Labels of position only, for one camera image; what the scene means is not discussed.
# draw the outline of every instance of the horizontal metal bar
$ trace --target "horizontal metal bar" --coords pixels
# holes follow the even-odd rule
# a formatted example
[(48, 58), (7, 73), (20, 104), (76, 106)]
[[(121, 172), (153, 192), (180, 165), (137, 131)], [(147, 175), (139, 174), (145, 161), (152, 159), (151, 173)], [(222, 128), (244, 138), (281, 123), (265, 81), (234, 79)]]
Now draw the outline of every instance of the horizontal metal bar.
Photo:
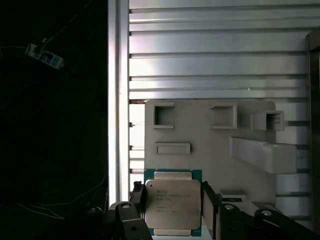
[(239, 99), (239, 98), (305, 98), (304, 89), (249, 89), (249, 90), (149, 90), (131, 91), (130, 99)]
[(295, 76), (282, 77), (268, 76), (186, 76), (168, 77), (162, 80), (132, 80), (129, 83), (130, 90), (166, 90), (166, 89), (247, 89), (247, 88), (306, 88), (305, 78)]
[(130, 169), (144, 169), (145, 168), (145, 160), (140, 159), (130, 159)]
[(138, 76), (302, 75), (302, 55), (132, 58), (129, 74)]
[(309, 127), (286, 126), (284, 131), (276, 132), (276, 142), (294, 145), (307, 145), (309, 143)]
[(275, 102), (275, 109), (284, 112), (285, 121), (308, 121), (306, 102)]
[(310, 176), (308, 173), (276, 175), (276, 193), (307, 193), (310, 191)]
[(307, 31), (276, 33), (188, 32), (130, 37), (130, 53), (297, 52)]
[(135, 23), (131, 32), (186, 31), (186, 30), (241, 30), (241, 29), (313, 29), (319, 26), (319, 17), (306, 19), (232, 20), (212, 22)]
[(130, 9), (194, 8), (194, 7), (249, 7), (319, 4), (317, 0), (130, 0)]
[(145, 149), (142, 150), (131, 150), (129, 151), (130, 159), (144, 159), (145, 158)]
[(291, 216), (310, 216), (310, 198), (308, 196), (277, 196), (275, 207), (284, 215)]
[(131, 24), (138, 23), (183, 23), (209, 21), (279, 20), (320, 17), (319, 6), (313, 7), (259, 7), (259, 8), (176, 8), (144, 9), (130, 14)]

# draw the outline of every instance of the raised plastic block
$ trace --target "raised plastic block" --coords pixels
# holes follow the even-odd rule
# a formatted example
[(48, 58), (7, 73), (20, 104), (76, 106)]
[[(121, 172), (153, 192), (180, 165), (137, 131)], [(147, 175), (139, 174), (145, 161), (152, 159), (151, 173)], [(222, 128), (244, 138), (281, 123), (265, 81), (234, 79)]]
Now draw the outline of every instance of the raised plastic block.
[(174, 108), (173, 102), (159, 102), (153, 105), (153, 128), (154, 129), (173, 129), (172, 122), (168, 122), (168, 114)]
[(211, 129), (237, 129), (238, 115), (236, 103), (217, 103), (211, 107), (213, 118)]
[(291, 144), (271, 144), (230, 137), (230, 156), (255, 165), (270, 174), (297, 172), (297, 148)]
[(284, 112), (266, 110), (251, 116), (251, 129), (256, 131), (283, 131), (285, 129)]

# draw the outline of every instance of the metal screw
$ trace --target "metal screw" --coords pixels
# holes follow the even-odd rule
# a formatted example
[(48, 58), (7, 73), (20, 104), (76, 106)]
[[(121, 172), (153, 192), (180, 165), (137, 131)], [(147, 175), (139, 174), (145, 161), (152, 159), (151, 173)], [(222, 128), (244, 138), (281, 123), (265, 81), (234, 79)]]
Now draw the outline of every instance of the metal screw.
[(224, 207), (225, 207), (226, 209), (228, 209), (228, 210), (234, 209), (234, 206), (232, 206), (232, 205), (225, 205)]
[(267, 211), (267, 210), (262, 211), (262, 214), (265, 215), (265, 216), (271, 216), (272, 215), (272, 213)]
[(88, 214), (94, 214), (97, 211), (97, 209), (95, 209), (94, 207), (90, 208), (89, 210), (87, 210), (86, 212)]

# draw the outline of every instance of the rectangular slot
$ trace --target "rectangular slot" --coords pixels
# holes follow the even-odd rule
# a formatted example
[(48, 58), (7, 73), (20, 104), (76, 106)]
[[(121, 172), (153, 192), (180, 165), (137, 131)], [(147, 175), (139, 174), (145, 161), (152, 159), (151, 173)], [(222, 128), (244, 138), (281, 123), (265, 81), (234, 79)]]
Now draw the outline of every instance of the rectangular slot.
[(281, 126), (281, 114), (280, 113), (267, 113), (266, 114), (266, 129), (280, 131)]
[(237, 105), (234, 103), (216, 104), (212, 108), (211, 129), (236, 129)]
[(173, 102), (158, 103), (153, 106), (153, 128), (154, 129), (173, 129), (172, 111)]
[(189, 155), (191, 153), (190, 143), (156, 142), (155, 153), (163, 155)]
[(283, 111), (266, 110), (251, 116), (251, 129), (254, 131), (283, 131), (285, 115)]

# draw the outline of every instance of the wire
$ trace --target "wire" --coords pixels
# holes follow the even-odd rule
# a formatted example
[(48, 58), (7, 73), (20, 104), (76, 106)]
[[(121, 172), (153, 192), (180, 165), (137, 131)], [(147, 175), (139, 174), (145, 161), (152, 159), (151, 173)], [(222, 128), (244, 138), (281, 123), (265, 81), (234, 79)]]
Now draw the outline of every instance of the wire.
[(89, 201), (88, 204), (86, 205), (87, 207), (92, 203), (92, 201), (94, 200), (95, 196), (97, 195), (97, 193), (99, 192), (100, 189), (105, 189), (105, 190), (107, 190), (106, 187), (99, 187), (99, 188), (94, 192), (94, 194), (92, 195), (90, 201)]
[(35, 214), (40, 214), (40, 215), (43, 215), (43, 216), (47, 216), (47, 217), (50, 217), (50, 218), (53, 218), (53, 219), (64, 219), (64, 217), (61, 217), (61, 216), (51, 216), (51, 215), (49, 215), (49, 214), (46, 214), (46, 213), (43, 213), (43, 212), (39, 212), (39, 211), (35, 211), (35, 210), (33, 210), (33, 209), (31, 209), (31, 208), (28, 208), (28, 207), (26, 207), (26, 206), (23, 206), (22, 204), (19, 204), (19, 203), (17, 203), (17, 205), (19, 206), (19, 207), (22, 207), (22, 208), (24, 208), (24, 209), (27, 209), (27, 210), (29, 210), (30, 212), (33, 212), (33, 213), (35, 213)]
[(99, 183), (99, 185), (89, 189), (88, 191), (82, 193), (81, 195), (77, 196), (74, 200), (69, 201), (69, 202), (60, 202), (60, 203), (49, 203), (49, 204), (43, 204), (43, 203), (36, 203), (40, 206), (46, 207), (46, 206), (61, 206), (61, 205), (69, 205), (69, 204), (73, 204), (75, 201), (77, 201), (79, 198), (81, 198), (82, 196), (90, 193), (91, 191), (95, 190), (96, 188), (100, 187), (103, 183), (105, 182), (105, 177), (103, 178), (103, 180)]
[(62, 216), (59, 216), (58, 214), (56, 214), (55, 212), (53, 212), (52, 210), (50, 210), (49, 208), (45, 208), (45, 207), (41, 207), (41, 206), (36, 206), (36, 205), (32, 205), (30, 204), (30, 206), (32, 206), (33, 208), (37, 208), (37, 209), (43, 209), (43, 210), (47, 210), (49, 211), (50, 213), (52, 213), (53, 215), (59, 217), (59, 218), (62, 218)]
[(56, 32), (52, 37), (50, 37), (49, 39), (44, 38), (44, 39), (42, 40), (42, 42), (43, 42), (44, 44), (43, 44), (43, 46), (41, 47), (41, 51), (42, 51), (43, 49), (45, 49), (45, 47), (47, 46), (47, 44), (48, 44), (49, 42), (51, 42), (56, 36), (58, 36), (60, 33), (62, 33), (62, 32), (67, 28), (67, 26), (68, 26), (70, 23), (72, 23), (72, 22), (83, 12), (83, 10), (85, 10), (85, 9), (90, 5), (90, 3), (91, 3), (92, 1), (93, 1), (93, 0), (89, 0), (89, 1), (87, 2), (87, 4), (84, 5), (84, 7), (81, 8), (81, 9), (70, 19), (70, 21), (69, 21), (66, 25), (64, 25), (63, 28), (61, 28), (58, 32)]

